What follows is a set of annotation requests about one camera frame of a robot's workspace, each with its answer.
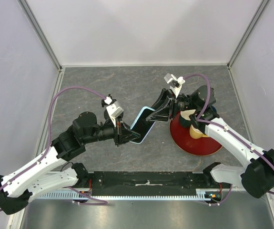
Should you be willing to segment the phone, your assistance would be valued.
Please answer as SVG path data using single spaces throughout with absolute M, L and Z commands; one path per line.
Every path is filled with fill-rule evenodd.
M 155 121 L 146 121 L 146 117 L 151 115 L 155 110 L 151 107 L 144 106 L 140 112 L 138 113 L 137 117 L 135 118 L 134 122 L 131 125 L 131 130 L 140 134 L 140 137 L 137 139 L 132 140 L 132 143 L 141 144 L 148 133 L 151 131 Z

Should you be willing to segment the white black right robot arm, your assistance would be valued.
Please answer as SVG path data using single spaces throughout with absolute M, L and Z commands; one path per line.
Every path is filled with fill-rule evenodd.
M 242 186 L 255 198 L 274 188 L 274 150 L 248 141 L 234 131 L 216 112 L 213 88 L 203 85 L 191 95 L 177 94 L 175 88 L 162 89 L 146 121 L 171 122 L 176 144 L 194 155 L 212 154 L 220 147 L 228 150 L 239 167 L 213 163 L 202 177 L 206 187 L 218 183 Z

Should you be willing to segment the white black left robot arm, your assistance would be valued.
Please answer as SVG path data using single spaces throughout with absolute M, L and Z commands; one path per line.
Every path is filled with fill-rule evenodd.
M 112 139 L 119 146 L 140 136 L 131 130 L 121 115 L 115 122 L 107 119 L 98 124 L 94 113 L 81 113 L 44 152 L 12 174 L 0 175 L 0 211 L 11 215 L 47 192 L 63 187 L 85 187 L 90 175 L 83 163 L 75 163 L 55 175 L 47 173 L 85 152 L 88 143 Z

